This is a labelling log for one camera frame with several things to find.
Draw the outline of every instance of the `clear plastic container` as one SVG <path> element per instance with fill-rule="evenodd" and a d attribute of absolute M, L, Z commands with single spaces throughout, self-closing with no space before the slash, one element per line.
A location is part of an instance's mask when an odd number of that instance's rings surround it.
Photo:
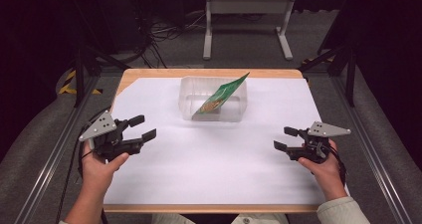
<path fill-rule="evenodd" d="M 218 90 L 221 85 L 239 78 L 184 77 L 180 84 L 179 109 L 183 119 L 196 121 L 242 120 L 248 103 L 246 81 L 233 93 L 224 105 L 211 113 L 197 113 L 199 108 Z"/>

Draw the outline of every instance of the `white sleeve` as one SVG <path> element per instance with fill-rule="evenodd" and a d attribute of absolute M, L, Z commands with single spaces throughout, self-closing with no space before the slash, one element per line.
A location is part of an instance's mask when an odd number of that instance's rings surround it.
<path fill-rule="evenodd" d="M 363 212 L 352 197 L 341 197 L 328 201 L 317 209 L 321 224 L 367 224 Z"/>

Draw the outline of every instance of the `white metal frame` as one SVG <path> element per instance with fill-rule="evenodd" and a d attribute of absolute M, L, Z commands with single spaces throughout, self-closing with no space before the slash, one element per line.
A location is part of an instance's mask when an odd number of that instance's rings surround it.
<path fill-rule="evenodd" d="M 282 24 L 276 27 L 283 53 L 287 60 L 293 58 L 291 49 L 286 39 L 286 29 L 292 14 L 295 0 L 207 0 L 206 18 L 207 28 L 205 32 L 204 60 L 211 59 L 212 44 L 212 14 L 234 14 L 234 13 L 253 13 L 253 14 L 282 14 Z"/>

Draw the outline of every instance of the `hand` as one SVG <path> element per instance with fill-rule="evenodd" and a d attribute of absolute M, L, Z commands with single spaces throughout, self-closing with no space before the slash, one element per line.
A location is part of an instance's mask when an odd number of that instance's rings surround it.
<path fill-rule="evenodd" d="M 84 143 L 84 155 L 91 151 L 88 142 Z M 90 153 L 82 160 L 83 164 L 83 189 L 105 195 L 111 185 L 112 176 L 128 159 L 129 154 L 123 153 L 113 161 L 106 161 L 96 153 Z"/>
<path fill-rule="evenodd" d="M 329 144 L 337 150 L 335 142 L 329 140 Z M 332 153 L 321 164 L 314 163 L 304 157 L 299 158 L 298 162 L 314 174 L 326 201 L 347 196 L 340 179 L 338 161 Z"/>
<path fill-rule="evenodd" d="M 84 155 L 91 152 L 90 146 L 84 143 Z M 106 191 L 111 185 L 112 176 L 128 159 L 123 153 L 113 161 L 106 163 L 96 153 L 90 153 L 82 159 L 83 184 L 77 201 L 66 217 L 67 223 L 89 224 L 100 223 Z"/>

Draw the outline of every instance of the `white paper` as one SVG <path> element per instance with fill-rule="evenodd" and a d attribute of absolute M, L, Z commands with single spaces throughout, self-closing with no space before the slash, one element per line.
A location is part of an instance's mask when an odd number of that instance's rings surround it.
<path fill-rule="evenodd" d="M 138 79 L 116 97 L 112 117 L 145 115 L 124 140 L 157 129 L 114 175 L 105 204 L 321 204 L 315 178 L 274 149 L 300 146 L 284 126 L 305 129 L 319 114 L 304 79 L 247 79 L 241 122 L 182 119 L 180 78 Z"/>

